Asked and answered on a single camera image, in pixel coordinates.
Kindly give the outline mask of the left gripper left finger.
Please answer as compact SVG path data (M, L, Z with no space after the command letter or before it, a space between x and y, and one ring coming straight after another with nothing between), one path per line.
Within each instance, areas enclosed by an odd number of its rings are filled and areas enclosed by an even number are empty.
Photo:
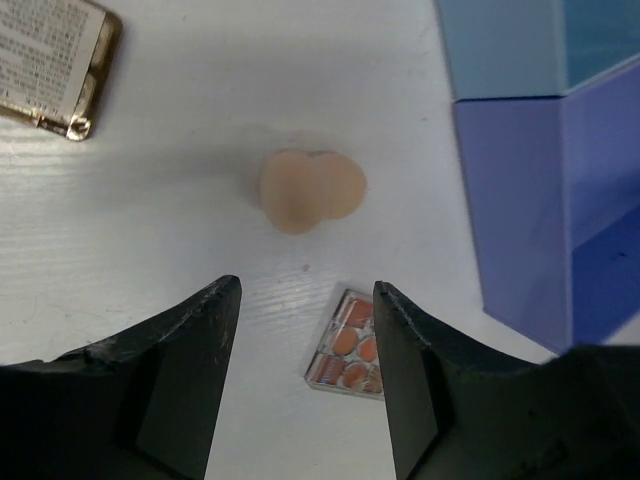
M5 479L201 479L242 297L225 275L52 361L1 369Z

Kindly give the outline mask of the three-compartment organizer tray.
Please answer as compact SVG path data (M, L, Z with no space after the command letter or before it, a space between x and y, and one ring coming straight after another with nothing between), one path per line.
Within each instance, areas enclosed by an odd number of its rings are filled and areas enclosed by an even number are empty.
M440 1L485 312L545 348L639 311L639 5Z

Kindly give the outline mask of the gold rectangular palette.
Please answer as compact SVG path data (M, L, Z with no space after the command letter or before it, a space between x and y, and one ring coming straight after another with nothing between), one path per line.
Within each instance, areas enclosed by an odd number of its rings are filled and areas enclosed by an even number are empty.
M1 116L86 140L122 33L122 20L93 1L3 1Z

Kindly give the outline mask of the orange eyeshadow palette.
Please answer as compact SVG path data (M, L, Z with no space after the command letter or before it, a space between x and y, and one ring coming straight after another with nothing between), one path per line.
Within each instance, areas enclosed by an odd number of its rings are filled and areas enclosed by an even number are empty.
M311 342L303 378L317 390L384 398L369 295L349 286L337 287Z

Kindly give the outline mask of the beige makeup sponge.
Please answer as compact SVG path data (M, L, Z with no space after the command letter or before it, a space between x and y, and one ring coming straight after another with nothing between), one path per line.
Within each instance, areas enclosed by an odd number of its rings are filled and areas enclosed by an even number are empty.
M362 204L367 187L364 170L348 156L283 150L263 163L259 200L276 229L299 235L325 220L351 215Z

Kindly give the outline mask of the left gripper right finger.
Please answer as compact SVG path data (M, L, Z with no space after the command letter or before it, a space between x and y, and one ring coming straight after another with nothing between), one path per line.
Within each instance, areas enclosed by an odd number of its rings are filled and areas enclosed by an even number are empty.
M639 350L530 363L423 311L388 282L374 326L400 479L635 479Z

